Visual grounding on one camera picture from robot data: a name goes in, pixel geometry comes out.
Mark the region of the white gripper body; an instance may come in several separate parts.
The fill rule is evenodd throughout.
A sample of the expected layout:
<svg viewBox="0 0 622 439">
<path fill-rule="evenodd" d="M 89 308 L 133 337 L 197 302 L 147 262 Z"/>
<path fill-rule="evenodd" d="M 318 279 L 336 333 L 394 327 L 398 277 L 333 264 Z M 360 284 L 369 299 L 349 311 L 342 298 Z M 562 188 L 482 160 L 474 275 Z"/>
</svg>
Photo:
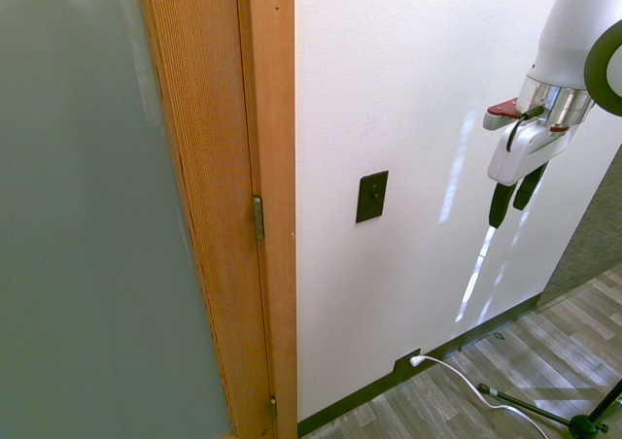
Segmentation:
<svg viewBox="0 0 622 439">
<path fill-rule="evenodd" d="M 561 153 L 570 143 L 569 127 L 559 131 L 533 122 L 519 126 L 508 150 L 511 132 L 511 127 L 504 131 L 488 168 L 489 178 L 502 185 L 515 185 Z"/>
</svg>

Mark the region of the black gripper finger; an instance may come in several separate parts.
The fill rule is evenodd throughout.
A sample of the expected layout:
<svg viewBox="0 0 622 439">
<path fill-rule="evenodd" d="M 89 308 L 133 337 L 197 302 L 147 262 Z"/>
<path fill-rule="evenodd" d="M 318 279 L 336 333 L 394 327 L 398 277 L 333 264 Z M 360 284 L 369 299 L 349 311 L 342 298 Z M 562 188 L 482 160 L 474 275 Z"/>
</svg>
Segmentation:
<svg viewBox="0 0 622 439">
<path fill-rule="evenodd" d="M 489 211 L 489 225 L 499 227 L 505 219 L 510 200 L 514 193 L 514 185 L 505 186 L 497 183 Z"/>
<path fill-rule="evenodd" d="M 518 191 L 514 196 L 514 209 L 524 210 L 527 207 L 536 191 L 536 188 L 539 185 L 539 182 L 545 172 L 546 167 L 546 163 L 542 164 L 523 179 L 522 183 L 518 188 Z"/>
</svg>

